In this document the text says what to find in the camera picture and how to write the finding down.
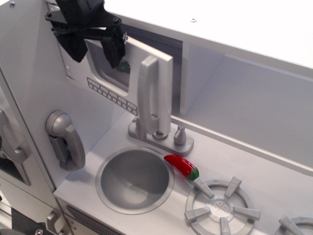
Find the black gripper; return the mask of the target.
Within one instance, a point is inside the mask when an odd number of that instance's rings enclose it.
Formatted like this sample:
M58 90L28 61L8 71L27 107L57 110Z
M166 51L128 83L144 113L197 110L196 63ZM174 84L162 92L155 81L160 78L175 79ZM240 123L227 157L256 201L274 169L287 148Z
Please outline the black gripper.
M103 0L58 0L56 4L60 10L47 13L45 19L74 61L80 63L88 51L82 39L85 38L101 40L112 68L120 64L125 56L126 34L121 29L121 19L105 10Z

